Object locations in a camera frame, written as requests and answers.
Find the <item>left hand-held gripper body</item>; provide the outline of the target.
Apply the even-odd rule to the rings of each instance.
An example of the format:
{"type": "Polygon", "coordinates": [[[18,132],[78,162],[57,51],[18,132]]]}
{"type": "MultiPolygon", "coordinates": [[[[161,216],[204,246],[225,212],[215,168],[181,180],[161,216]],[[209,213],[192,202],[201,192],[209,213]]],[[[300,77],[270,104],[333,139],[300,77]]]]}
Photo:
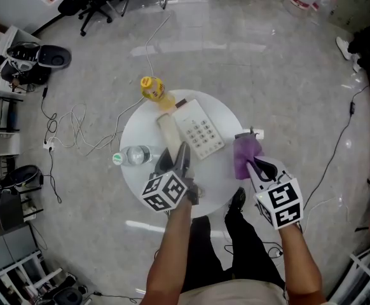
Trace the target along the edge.
{"type": "Polygon", "coordinates": [[[175,210],[184,198],[193,206],[200,203],[200,189],[193,171],[181,174],[171,170],[161,175],[154,174],[139,195],[141,203],[156,213],[175,210]]]}

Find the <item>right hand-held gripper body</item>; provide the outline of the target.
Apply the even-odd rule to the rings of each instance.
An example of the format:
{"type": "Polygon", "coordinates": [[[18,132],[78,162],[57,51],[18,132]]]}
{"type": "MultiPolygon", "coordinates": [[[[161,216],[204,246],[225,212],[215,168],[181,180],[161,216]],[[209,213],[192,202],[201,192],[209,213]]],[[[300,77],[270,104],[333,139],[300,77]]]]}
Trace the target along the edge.
{"type": "Polygon", "coordinates": [[[267,190],[255,191],[260,214],[279,230],[303,218],[303,197],[297,178],[289,172],[274,180],[267,178],[267,190]]]}

